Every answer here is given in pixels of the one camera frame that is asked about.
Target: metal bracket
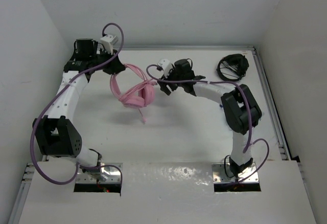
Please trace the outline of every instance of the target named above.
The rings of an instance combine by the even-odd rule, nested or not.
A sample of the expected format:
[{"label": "metal bracket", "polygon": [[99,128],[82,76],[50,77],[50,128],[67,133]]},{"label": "metal bracket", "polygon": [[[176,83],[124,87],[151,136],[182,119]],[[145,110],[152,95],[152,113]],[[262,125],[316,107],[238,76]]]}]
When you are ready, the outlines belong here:
[{"label": "metal bracket", "polygon": [[[104,163],[115,165],[123,172],[122,163]],[[121,174],[113,167],[103,167],[99,170],[99,175],[83,172],[78,170],[74,192],[103,192],[103,189],[108,192],[118,192],[121,190]]]},{"label": "metal bracket", "polygon": [[[256,165],[253,163],[251,167],[246,168],[243,172],[238,174],[238,179],[241,180],[249,175],[251,175],[256,170]],[[233,173],[229,169],[229,163],[226,163],[226,172],[224,169],[224,163],[212,164],[213,179],[214,179],[214,189],[215,192],[247,192],[247,191],[260,191],[260,182],[258,173],[254,173],[250,178],[239,184],[234,183],[236,178],[232,176]]]},{"label": "metal bracket", "polygon": [[11,215],[8,221],[8,224],[18,224],[19,219],[24,208],[24,204],[27,198],[27,194],[30,189],[30,185],[32,182],[32,178],[34,175],[34,165],[32,163],[28,163],[26,165],[26,169],[24,175],[21,180],[20,188],[16,197],[15,205],[12,208]]},{"label": "metal bracket", "polygon": [[272,96],[272,93],[270,90],[270,86],[268,83],[268,79],[266,76],[266,72],[265,72],[261,57],[257,53],[256,49],[252,50],[252,55],[253,55],[254,63],[256,65],[256,70],[258,72],[259,79],[261,82],[261,87],[262,87],[262,90],[265,95],[266,103],[267,103],[267,106],[269,109],[270,118],[273,123],[273,128],[275,130],[275,134],[276,134],[276,137],[278,140],[278,145],[282,146],[279,148],[280,150],[281,149],[283,150],[283,152],[281,152],[282,160],[291,160],[292,157],[290,155],[290,149],[288,148],[288,144],[287,144],[286,138],[284,136],[283,127],[282,127],[281,121],[278,116],[277,108],[275,106],[275,102],[274,102],[274,99],[273,99],[273,96]]}]

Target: white wall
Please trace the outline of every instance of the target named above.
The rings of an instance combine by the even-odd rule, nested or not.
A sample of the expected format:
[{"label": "white wall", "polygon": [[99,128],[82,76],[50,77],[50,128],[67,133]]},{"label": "white wall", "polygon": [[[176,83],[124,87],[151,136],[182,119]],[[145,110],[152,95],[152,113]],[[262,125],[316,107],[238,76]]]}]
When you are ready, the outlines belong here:
[{"label": "white wall", "polygon": [[327,0],[281,0],[260,50],[319,223],[327,223]]},{"label": "white wall", "polygon": [[114,21],[127,45],[257,44],[278,0],[41,0],[67,41]]},{"label": "white wall", "polygon": [[55,94],[70,50],[40,0],[0,0],[0,223],[7,223],[34,118]]}]

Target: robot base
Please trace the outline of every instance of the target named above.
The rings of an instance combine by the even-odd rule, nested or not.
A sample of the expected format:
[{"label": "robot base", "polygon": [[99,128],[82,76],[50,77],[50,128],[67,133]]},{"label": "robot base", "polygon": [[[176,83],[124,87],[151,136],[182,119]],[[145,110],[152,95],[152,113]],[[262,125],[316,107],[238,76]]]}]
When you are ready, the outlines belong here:
[{"label": "robot base", "polygon": [[[249,176],[256,170],[255,163],[250,167],[246,168],[242,173],[238,175],[239,180]],[[255,173],[245,181],[233,185],[235,182],[235,176],[228,177],[225,173],[224,163],[212,164],[213,179],[214,179],[214,190],[215,192],[259,192],[260,183],[258,173]],[[229,163],[226,163],[226,172],[229,176],[233,173],[229,169]]]},{"label": "robot base", "polygon": [[[115,165],[123,172],[122,163],[104,163]],[[113,167],[103,167],[98,173],[87,173],[79,169],[74,192],[121,192],[121,174]]]}]

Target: black headphones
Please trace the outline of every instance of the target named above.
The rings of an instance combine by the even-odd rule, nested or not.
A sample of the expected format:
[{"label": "black headphones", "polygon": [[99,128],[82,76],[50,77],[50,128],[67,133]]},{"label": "black headphones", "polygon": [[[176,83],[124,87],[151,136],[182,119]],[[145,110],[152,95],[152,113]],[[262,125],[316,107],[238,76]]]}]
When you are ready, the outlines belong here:
[{"label": "black headphones", "polygon": [[[217,73],[222,80],[235,82],[245,77],[248,68],[249,62],[247,61],[244,55],[231,54],[227,55],[219,61],[219,64],[217,66]],[[231,72],[235,73],[235,76],[227,73],[222,73],[221,69],[228,69]]]}]

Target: white enclosure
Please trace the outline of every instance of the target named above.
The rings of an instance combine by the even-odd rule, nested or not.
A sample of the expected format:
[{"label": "white enclosure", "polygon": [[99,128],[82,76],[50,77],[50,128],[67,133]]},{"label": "white enclosure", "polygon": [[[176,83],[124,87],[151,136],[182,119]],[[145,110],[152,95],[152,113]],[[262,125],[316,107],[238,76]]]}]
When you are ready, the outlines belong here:
[{"label": "white enclosure", "polygon": [[[74,182],[54,186],[35,173],[20,224],[80,223],[95,217],[106,222],[108,216],[117,223],[131,223],[133,219],[135,223],[196,224],[199,220],[209,223],[216,219],[218,223],[243,220],[262,224],[269,220],[314,224],[297,163],[282,161],[259,78],[258,60],[255,62],[252,51],[136,48],[123,50],[120,60],[145,69],[160,58],[173,61],[190,57],[196,74],[219,81],[215,74],[219,60],[236,53],[245,55],[250,65],[239,84],[250,87],[264,114],[253,130],[253,139],[264,138],[270,147],[268,161],[258,173],[260,192],[214,192],[211,163],[222,162],[230,154],[233,134],[217,103],[194,97],[182,88],[167,96],[157,85],[155,101],[142,108],[147,119],[143,124],[137,109],[122,106],[110,92],[109,75],[97,72],[79,99],[74,125],[83,145],[101,152],[104,162],[123,164],[122,197],[116,193],[73,192]],[[151,73],[159,76],[155,68]],[[117,80],[122,91],[130,83],[139,82],[129,70],[119,74]],[[233,89],[230,84],[222,87],[224,92]],[[259,165],[267,148],[259,142],[251,146],[251,152]],[[50,158],[41,167],[55,179],[68,179],[74,171],[74,165],[63,159]]]},{"label": "white enclosure", "polygon": [[327,0],[281,0],[261,56],[319,223],[327,222]]},{"label": "white enclosure", "polygon": [[41,0],[68,44],[119,22],[126,45],[259,44],[278,0]]}]

